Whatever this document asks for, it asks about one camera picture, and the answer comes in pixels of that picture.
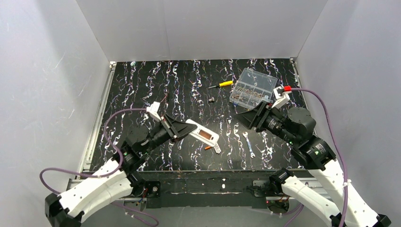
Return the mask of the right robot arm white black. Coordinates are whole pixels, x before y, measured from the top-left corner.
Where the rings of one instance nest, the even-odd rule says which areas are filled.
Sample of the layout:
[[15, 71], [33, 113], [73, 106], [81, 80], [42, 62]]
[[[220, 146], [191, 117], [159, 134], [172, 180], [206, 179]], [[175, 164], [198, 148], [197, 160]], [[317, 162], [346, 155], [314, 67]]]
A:
[[302, 183], [292, 172], [282, 168], [270, 176], [269, 187], [298, 200], [329, 227], [388, 227], [392, 222], [378, 214], [361, 198], [331, 147], [314, 135], [316, 121], [302, 107], [293, 107], [284, 115], [262, 101], [250, 111], [236, 115], [247, 129], [270, 131], [291, 146], [291, 155], [325, 189], [329, 199]]

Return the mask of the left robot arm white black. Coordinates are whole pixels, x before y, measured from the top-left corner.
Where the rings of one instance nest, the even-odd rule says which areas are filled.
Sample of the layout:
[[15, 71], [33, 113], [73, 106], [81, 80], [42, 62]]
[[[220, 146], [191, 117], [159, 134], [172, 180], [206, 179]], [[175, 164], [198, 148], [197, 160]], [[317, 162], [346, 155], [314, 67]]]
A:
[[65, 192], [53, 192], [45, 198], [45, 216], [51, 226], [79, 227], [86, 218], [121, 197], [150, 194], [159, 183], [147, 183], [138, 173], [140, 166], [154, 149], [169, 140], [180, 141], [197, 128], [169, 115], [162, 116], [152, 130], [145, 126], [131, 128], [118, 146], [120, 153], [93, 175]]

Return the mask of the white remote control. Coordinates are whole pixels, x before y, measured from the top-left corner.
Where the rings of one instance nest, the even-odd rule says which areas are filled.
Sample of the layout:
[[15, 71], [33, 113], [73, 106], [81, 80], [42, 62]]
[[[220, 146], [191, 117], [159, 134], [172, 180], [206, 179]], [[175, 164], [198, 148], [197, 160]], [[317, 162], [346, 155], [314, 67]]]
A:
[[219, 135], [217, 133], [198, 124], [197, 122], [191, 119], [187, 119], [185, 122], [196, 126], [196, 129], [190, 132], [190, 135], [192, 137], [202, 141], [203, 143], [206, 143], [208, 146], [211, 147], [214, 147], [218, 144]]

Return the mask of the remote battery cover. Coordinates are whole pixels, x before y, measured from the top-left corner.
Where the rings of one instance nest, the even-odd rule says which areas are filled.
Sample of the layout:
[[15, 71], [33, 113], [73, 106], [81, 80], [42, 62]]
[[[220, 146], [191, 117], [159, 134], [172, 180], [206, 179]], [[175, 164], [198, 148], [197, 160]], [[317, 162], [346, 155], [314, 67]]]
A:
[[214, 149], [214, 151], [216, 152], [216, 154], [220, 154], [220, 153], [221, 153], [221, 149], [220, 149], [220, 147], [219, 147], [218, 144], [216, 144], [216, 145], [213, 147], [213, 149]]

